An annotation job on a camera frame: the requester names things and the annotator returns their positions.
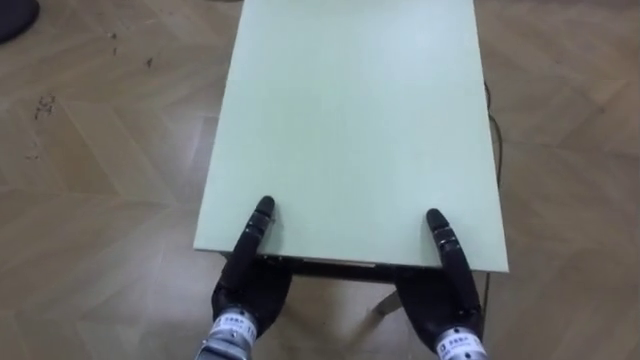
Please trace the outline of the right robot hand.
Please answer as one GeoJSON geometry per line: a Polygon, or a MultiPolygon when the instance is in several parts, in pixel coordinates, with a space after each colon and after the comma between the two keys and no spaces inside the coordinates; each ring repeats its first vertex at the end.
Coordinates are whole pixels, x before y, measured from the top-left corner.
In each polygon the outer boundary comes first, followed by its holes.
{"type": "Polygon", "coordinates": [[[485,359],[484,314],[464,250],[439,210],[428,210],[426,221],[441,266],[399,272],[400,303],[417,337],[438,358],[485,359]]]}

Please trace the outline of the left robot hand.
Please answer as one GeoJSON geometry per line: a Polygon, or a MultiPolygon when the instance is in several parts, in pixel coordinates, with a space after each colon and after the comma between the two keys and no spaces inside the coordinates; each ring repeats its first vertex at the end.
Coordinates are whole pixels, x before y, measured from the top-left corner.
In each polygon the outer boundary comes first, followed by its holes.
{"type": "Polygon", "coordinates": [[[275,200],[262,197],[226,257],[211,296],[214,319],[227,310],[239,309],[253,318],[257,338],[280,315],[292,283],[292,272],[287,267],[258,255],[274,211],[275,200]]]}

